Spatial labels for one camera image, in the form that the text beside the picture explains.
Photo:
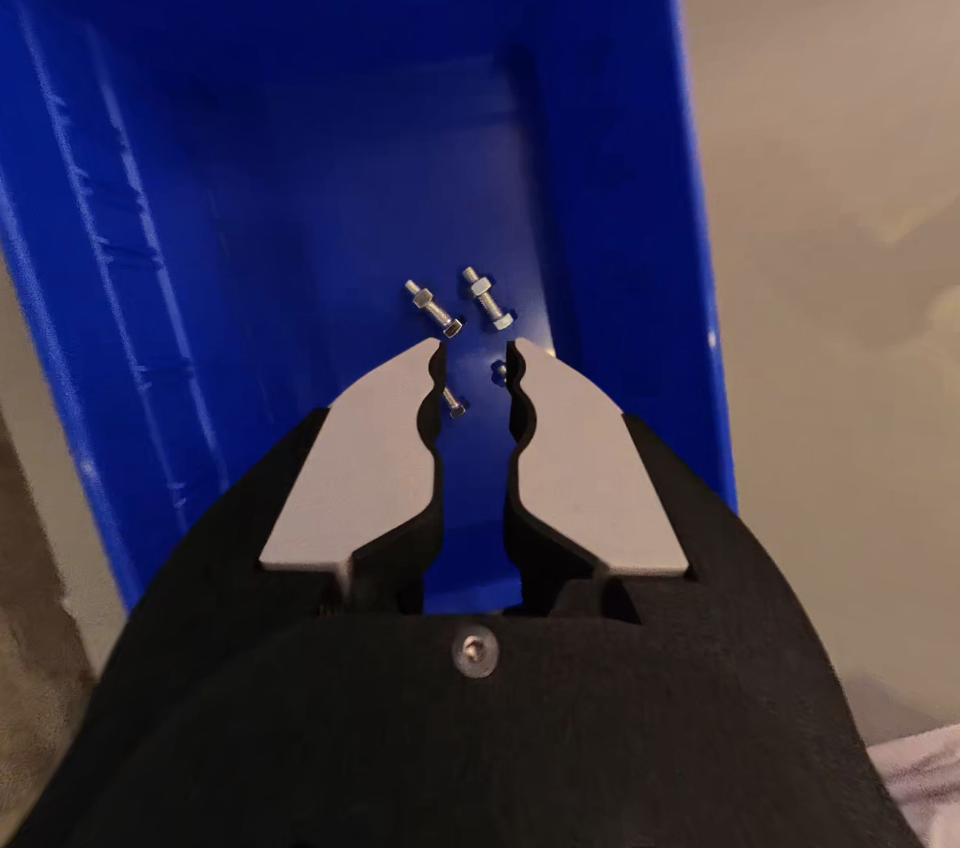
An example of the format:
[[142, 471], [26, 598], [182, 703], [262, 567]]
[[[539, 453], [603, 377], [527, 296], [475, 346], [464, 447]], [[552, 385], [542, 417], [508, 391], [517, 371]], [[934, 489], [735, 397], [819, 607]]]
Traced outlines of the large silver hex bolt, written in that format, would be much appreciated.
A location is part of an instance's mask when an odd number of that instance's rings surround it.
[[[407, 286], [408, 284], [410, 284], [410, 283], [414, 283], [414, 284], [416, 284], [417, 286], [419, 286], [420, 288], [425, 288], [425, 289], [428, 289], [428, 288], [423, 287], [423, 286], [419, 285], [417, 282], [415, 282], [415, 281], [413, 281], [413, 280], [409, 280], [409, 279], [404, 283], [404, 290], [405, 290], [405, 291], [407, 292], [407, 294], [410, 296], [411, 303], [413, 304], [412, 296], [411, 296], [411, 294], [409, 293], [409, 291], [408, 291], [407, 288], [406, 288], [406, 286]], [[431, 322], [438, 328], [438, 330], [440, 331], [440, 333], [441, 333], [445, 338], [454, 338], [454, 337], [456, 337], [456, 336], [462, 331], [464, 324], [462, 323], [462, 321], [461, 321], [458, 317], [454, 316], [453, 314], [450, 314], [450, 312], [449, 312], [441, 303], [438, 302], [438, 299], [437, 299], [436, 295], [434, 294], [434, 292], [433, 292], [432, 290], [430, 290], [430, 291], [431, 291], [431, 292], [433, 293], [433, 295], [434, 295], [434, 302], [433, 302], [433, 304], [432, 304], [429, 308], [424, 309], [424, 310], [418, 309], [418, 308], [413, 304], [414, 307], [415, 307], [419, 312], [421, 312], [422, 314], [424, 314], [424, 316], [428, 317], [428, 318], [431, 320]]]
[[[488, 278], [491, 282], [491, 289], [486, 295], [475, 298], [471, 295], [469, 285], [471, 281], [478, 277]], [[514, 325], [516, 321], [515, 313], [503, 307], [494, 296], [494, 289], [496, 285], [495, 279], [492, 279], [486, 273], [477, 271], [473, 266], [466, 266], [462, 269], [461, 279], [462, 296], [465, 299], [469, 299], [486, 315], [486, 319], [494, 329], [496, 329], [498, 332], [502, 332]]]

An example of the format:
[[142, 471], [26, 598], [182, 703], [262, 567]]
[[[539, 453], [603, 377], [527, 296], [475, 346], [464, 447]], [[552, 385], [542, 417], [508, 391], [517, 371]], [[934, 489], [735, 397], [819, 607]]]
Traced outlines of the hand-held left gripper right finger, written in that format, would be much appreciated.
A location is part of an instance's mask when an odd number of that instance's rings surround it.
[[508, 346], [505, 549], [523, 574], [679, 578], [689, 560], [604, 391], [533, 341]]

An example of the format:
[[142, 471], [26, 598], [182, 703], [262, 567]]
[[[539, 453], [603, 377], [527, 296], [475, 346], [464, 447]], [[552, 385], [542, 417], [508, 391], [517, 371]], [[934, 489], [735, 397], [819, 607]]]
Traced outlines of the blue plastic bin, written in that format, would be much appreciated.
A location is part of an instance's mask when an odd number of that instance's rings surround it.
[[[679, 0], [2, 0], [2, 246], [121, 599], [312, 410], [458, 317], [437, 611], [500, 546], [510, 339], [731, 507]], [[495, 280], [498, 332], [462, 294]]]

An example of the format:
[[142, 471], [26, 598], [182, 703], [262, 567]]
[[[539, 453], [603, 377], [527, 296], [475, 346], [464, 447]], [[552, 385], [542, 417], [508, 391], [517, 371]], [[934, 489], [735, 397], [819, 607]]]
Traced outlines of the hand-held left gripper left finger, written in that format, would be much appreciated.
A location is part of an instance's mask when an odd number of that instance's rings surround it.
[[336, 398], [259, 555], [263, 568], [328, 573], [346, 598], [423, 578], [444, 535], [446, 369], [446, 346], [426, 339]]

